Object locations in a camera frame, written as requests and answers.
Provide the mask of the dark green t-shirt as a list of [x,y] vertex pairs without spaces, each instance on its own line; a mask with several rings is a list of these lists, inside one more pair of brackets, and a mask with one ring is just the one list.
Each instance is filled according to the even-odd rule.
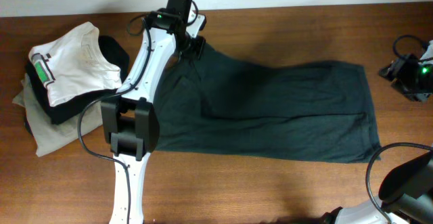
[[207,45],[164,71],[157,149],[315,162],[367,162],[380,147],[362,66],[268,68]]

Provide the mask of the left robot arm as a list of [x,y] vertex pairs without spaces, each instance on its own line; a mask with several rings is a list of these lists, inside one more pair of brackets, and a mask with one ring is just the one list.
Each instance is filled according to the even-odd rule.
[[116,96],[103,99],[101,112],[106,141],[115,164],[111,223],[143,223],[146,165],[160,130],[154,98],[162,72],[175,53],[200,57],[205,40],[199,32],[206,16],[152,12],[141,19],[143,40],[133,67]]

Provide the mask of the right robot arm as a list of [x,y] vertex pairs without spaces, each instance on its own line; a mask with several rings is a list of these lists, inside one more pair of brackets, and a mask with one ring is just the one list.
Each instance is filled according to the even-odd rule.
[[[416,40],[425,53],[417,58],[402,55],[397,43],[405,38]],[[392,45],[396,60],[379,71],[381,77],[413,102],[426,102],[432,97],[432,42],[413,35],[402,35]],[[426,151],[394,169],[384,178],[377,196],[372,194],[370,175],[373,164],[382,152],[391,148],[417,148]],[[432,222],[432,147],[418,143],[391,143],[377,150],[367,165],[365,187],[368,201],[351,208],[339,207],[325,213],[317,223],[431,223]]]

